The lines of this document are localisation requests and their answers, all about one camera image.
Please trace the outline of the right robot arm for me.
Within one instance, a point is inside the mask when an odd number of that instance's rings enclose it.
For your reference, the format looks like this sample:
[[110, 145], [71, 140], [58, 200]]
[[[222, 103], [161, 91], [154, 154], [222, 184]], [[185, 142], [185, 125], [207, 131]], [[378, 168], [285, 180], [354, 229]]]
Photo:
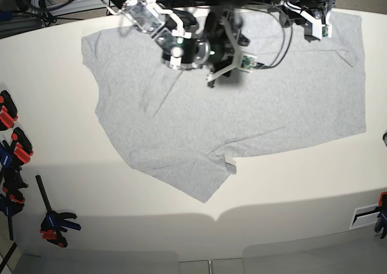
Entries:
[[251, 73], [256, 57], [243, 51], [249, 40], [235, 24], [231, 7], [212, 7], [204, 27], [188, 11], [166, 9], [157, 0], [126, 0], [123, 14], [162, 49], [163, 62], [174, 70], [207, 67], [208, 85], [232, 70]]

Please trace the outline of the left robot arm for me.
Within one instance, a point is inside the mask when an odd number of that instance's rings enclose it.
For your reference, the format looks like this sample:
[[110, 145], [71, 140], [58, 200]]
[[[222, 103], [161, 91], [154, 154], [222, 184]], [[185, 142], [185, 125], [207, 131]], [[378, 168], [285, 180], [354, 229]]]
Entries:
[[284, 25], [300, 25], [304, 28], [304, 38], [320, 41], [331, 38], [331, 12], [336, 0], [280, 0], [279, 6], [286, 14]]

